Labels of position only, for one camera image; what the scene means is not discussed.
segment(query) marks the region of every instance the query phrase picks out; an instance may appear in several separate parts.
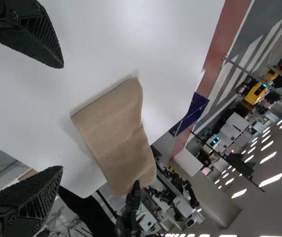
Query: metal pole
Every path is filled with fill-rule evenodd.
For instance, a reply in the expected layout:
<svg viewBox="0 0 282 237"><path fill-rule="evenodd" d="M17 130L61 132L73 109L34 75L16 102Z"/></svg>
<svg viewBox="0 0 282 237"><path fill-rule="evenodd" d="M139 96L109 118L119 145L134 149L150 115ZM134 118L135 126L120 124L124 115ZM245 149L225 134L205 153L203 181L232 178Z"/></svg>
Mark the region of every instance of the metal pole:
<svg viewBox="0 0 282 237"><path fill-rule="evenodd" d="M191 131L192 134L194 134L195 137L197 137L199 140L203 141L201 137L199 137L197 134L195 134L193 131ZM223 160L225 160L225 158L223 156L221 156L221 154L219 154L216 150L214 150L211 146L209 146L208 143L205 143L205 145L207 145L210 149L212 149L218 156L220 156ZM255 185L258 189L260 189L260 191L262 191L263 193L265 192L265 190L263 190L261 187L258 186L258 184L256 184L254 181L252 181L251 179L247 178L245 175L244 177L251 182L253 185Z"/></svg>
<svg viewBox="0 0 282 237"><path fill-rule="evenodd" d="M237 68L241 69L242 72L247 73L249 76L251 76L252 78L256 79L257 81L267 85L267 87L270 88L272 91L274 91L278 95L282 96L282 92L281 91L279 91L276 88L274 88L273 86L269 85L267 82L263 81L261 78L259 78L255 74L253 74L253 73L247 71L246 69L242 68L239 64L237 64L237 63L233 62L232 60L228 59L227 56L224 56L223 59L225 61L231 63L232 65L236 66Z"/></svg>

